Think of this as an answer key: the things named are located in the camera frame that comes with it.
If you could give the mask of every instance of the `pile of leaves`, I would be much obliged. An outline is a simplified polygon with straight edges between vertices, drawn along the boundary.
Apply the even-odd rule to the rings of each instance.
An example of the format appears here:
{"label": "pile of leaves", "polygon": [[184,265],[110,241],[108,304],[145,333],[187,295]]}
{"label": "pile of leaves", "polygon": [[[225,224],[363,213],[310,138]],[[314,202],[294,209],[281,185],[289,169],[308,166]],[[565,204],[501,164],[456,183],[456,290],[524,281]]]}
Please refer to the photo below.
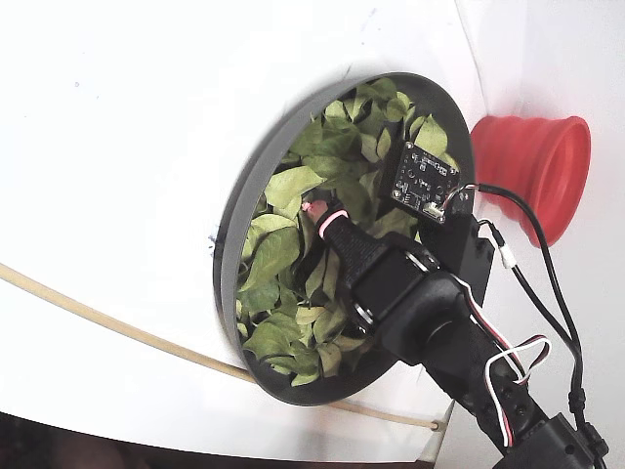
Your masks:
{"label": "pile of leaves", "polygon": [[353,371],[372,345],[335,298],[334,251],[325,250],[306,281],[294,279],[317,236],[302,203],[310,190],[332,191],[371,235],[418,236],[416,219],[398,209],[385,213],[377,197],[394,139],[413,141],[457,167],[435,119],[416,115],[410,98],[381,78],[358,85],[312,117],[260,196],[241,253],[237,325],[243,348],[290,375],[293,386]]}

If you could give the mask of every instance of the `robotic arm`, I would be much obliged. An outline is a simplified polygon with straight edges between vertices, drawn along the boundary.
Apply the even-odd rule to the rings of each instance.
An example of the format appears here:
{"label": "robotic arm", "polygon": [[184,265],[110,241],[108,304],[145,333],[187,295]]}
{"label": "robotic arm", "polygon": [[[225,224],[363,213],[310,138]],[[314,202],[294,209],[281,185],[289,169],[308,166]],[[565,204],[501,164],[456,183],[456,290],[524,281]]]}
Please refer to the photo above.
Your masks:
{"label": "robotic arm", "polygon": [[[396,233],[376,239],[340,205],[310,204],[320,237],[341,260],[341,301],[381,347],[407,364],[421,363],[476,418],[504,456],[495,469],[605,467],[607,445],[594,427],[583,422],[574,430],[561,413],[549,418],[529,395],[515,349],[482,316],[494,247],[478,236],[472,215],[445,216],[444,205],[458,193],[421,207],[443,227],[422,234],[430,249]],[[550,343],[536,336],[520,348],[533,345],[544,347],[532,365],[546,357]]]}

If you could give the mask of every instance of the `red cup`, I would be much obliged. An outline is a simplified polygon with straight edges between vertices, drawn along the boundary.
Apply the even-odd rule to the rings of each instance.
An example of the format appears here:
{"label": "red cup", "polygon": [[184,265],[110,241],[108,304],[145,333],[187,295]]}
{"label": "red cup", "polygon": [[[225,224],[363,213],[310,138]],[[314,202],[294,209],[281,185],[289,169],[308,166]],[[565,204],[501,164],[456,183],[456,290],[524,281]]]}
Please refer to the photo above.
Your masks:
{"label": "red cup", "polygon": [[[581,117],[494,117],[488,115],[471,132],[479,183],[520,195],[534,210],[551,246],[563,235],[584,192],[590,165],[590,130]],[[531,243],[536,233],[522,211],[497,195],[497,203],[521,223]]]}

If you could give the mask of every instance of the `dark floor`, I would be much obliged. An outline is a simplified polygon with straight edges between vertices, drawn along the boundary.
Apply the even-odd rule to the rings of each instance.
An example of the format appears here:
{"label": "dark floor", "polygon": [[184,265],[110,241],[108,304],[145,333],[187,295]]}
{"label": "dark floor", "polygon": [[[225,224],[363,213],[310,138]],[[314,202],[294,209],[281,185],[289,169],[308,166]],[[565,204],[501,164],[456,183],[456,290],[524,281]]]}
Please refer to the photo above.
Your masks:
{"label": "dark floor", "polygon": [[322,464],[216,456],[92,437],[0,413],[0,469],[432,469],[424,462]]}

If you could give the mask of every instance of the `round tray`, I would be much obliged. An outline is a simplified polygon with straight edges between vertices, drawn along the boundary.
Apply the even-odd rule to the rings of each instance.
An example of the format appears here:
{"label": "round tray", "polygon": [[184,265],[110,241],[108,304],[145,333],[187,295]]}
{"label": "round tray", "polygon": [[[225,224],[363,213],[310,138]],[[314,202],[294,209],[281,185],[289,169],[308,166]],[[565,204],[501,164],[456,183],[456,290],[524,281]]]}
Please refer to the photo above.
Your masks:
{"label": "round tray", "polygon": [[[295,106],[266,135],[241,171],[230,194],[217,236],[213,282],[218,311],[232,346],[245,361],[257,383],[275,398],[293,405],[322,405],[338,401],[365,388],[396,362],[389,353],[373,348],[365,354],[352,374],[322,378],[311,384],[291,387],[290,379],[260,363],[243,351],[236,328],[236,278],[243,243],[254,208],[282,156],[311,121],[327,105],[360,83],[388,76],[397,89],[415,102],[418,114],[433,114],[445,130],[447,151],[461,169],[461,183],[475,180],[473,150],[467,124],[458,106],[434,81],[412,73],[388,73],[366,79],[346,80],[319,90]],[[471,210],[473,195],[463,204]]]}

